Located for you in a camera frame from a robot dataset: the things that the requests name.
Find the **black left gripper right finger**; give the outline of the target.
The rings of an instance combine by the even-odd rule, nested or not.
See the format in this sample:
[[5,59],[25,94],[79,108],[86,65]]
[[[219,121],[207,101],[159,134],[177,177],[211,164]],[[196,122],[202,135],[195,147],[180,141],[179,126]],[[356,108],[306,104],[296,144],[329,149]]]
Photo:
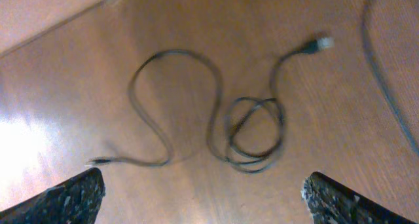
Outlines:
[[314,224],[414,224],[321,172],[304,180],[301,195]]

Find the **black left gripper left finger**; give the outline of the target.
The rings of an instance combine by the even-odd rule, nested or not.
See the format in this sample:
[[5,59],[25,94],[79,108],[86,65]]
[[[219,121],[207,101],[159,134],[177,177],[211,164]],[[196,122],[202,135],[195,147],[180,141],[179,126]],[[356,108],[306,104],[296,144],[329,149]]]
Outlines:
[[98,168],[50,187],[1,212],[1,223],[84,223],[96,222],[105,183]]

